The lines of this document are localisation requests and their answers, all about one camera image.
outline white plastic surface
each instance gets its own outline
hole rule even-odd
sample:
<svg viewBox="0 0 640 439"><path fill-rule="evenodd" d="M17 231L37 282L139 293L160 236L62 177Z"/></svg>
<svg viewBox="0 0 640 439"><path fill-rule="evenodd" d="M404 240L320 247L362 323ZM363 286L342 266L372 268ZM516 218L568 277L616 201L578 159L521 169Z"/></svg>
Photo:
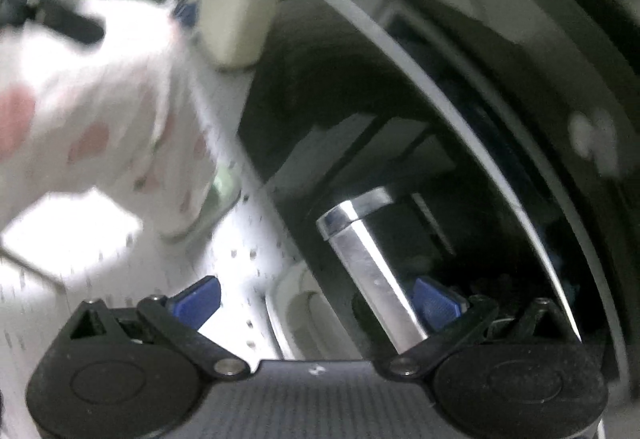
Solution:
<svg viewBox="0 0 640 439"><path fill-rule="evenodd" d="M278 278L266 302L284 359L362 359L305 262Z"/></svg>

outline white cloth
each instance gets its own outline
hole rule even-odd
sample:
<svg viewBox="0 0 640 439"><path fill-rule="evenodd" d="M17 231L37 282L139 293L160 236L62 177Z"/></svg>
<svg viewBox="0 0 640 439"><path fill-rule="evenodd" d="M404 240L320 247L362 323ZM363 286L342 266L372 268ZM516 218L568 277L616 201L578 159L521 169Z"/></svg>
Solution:
<svg viewBox="0 0 640 439"><path fill-rule="evenodd" d="M197 218L215 172L180 29L142 0L88 0L86 48L37 24L0 32L0 231L47 192L92 186L160 233Z"/></svg>

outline pink spot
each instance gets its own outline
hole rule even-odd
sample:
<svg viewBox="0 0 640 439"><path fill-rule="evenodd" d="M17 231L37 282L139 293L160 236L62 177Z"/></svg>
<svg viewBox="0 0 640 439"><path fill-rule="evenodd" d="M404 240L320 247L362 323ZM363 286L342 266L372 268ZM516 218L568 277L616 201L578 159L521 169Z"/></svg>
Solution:
<svg viewBox="0 0 640 439"><path fill-rule="evenodd" d="M189 207L191 206L191 191L184 194L184 200L180 205L180 213L186 213L189 211Z"/></svg>
<svg viewBox="0 0 640 439"><path fill-rule="evenodd" d="M75 163L88 157L95 157L104 152L109 142L109 127L106 123L97 122L89 125L78 141L69 149L68 163Z"/></svg>
<svg viewBox="0 0 640 439"><path fill-rule="evenodd" d="M0 162L24 143L36 111L33 91L24 85L0 92Z"/></svg>
<svg viewBox="0 0 640 439"><path fill-rule="evenodd" d="M152 192L155 192L160 186L160 181L153 173L150 173L146 177L143 177L142 179L138 179L136 181L136 191L143 194L150 194Z"/></svg>
<svg viewBox="0 0 640 439"><path fill-rule="evenodd" d="M196 144L193 147L193 156L196 159L204 159L207 156L207 140L204 137L204 133L201 133L196 140Z"/></svg>
<svg viewBox="0 0 640 439"><path fill-rule="evenodd" d="M162 135L160 136L160 139L158 139L158 145L162 145L166 143L167 139L169 139L172 133L174 133L174 129L175 129L175 115L173 112L169 112L169 114L166 117L166 122L164 124L164 130L162 130Z"/></svg>

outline metal screw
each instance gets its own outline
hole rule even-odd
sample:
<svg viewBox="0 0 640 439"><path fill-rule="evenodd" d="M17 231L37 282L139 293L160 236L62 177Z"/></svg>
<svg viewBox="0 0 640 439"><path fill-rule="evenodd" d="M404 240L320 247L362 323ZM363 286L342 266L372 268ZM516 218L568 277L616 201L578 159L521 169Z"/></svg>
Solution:
<svg viewBox="0 0 640 439"><path fill-rule="evenodd" d="M389 370L396 375L414 375L420 370L418 365L412 358L394 358L389 363Z"/></svg>
<svg viewBox="0 0 640 439"><path fill-rule="evenodd" d="M246 364L242 359L225 358L219 359L213 369L222 375L238 375L244 371Z"/></svg>

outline blue gripper pad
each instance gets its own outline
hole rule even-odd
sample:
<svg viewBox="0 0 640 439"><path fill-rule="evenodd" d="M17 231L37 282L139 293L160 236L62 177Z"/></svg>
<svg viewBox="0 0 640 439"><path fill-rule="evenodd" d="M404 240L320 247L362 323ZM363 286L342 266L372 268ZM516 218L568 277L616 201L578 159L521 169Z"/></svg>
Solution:
<svg viewBox="0 0 640 439"><path fill-rule="evenodd" d="M436 332L461 316L469 307L462 296L427 276L416 279L411 302L423 323Z"/></svg>
<svg viewBox="0 0 640 439"><path fill-rule="evenodd" d="M221 296L218 279L206 276L169 298L165 307L180 323L197 331L218 310Z"/></svg>

